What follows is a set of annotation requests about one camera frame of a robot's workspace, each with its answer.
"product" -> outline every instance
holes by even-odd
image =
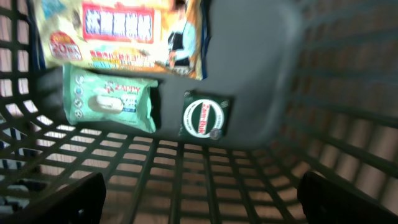
[[[69,63],[63,66],[63,105],[70,124],[115,121],[153,133],[150,87],[157,87],[157,81],[97,75]]]
[[[218,140],[225,134],[231,101],[185,92],[180,136]]]
[[[206,77],[201,0],[30,1],[41,40],[34,50],[40,68],[70,62]]]

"plastic basket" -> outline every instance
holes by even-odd
[[[305,223],[296,187],[313,170],[398,214],[398,1],[295,4],[305,38],[283,121],[249,151],[48,119],[28,88],[24,1],[0,0],[0,195],[34,203],[102,172],[102,223]]]

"cartoon person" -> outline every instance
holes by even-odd
[[[170,29],[168,65],[171,68],[174,68],[174,66],[189,67],[189,58],[195,53],[195,27],[187,21],[187,3],[185,0],[177,0],[175,10],[178,14],[178,20]]]

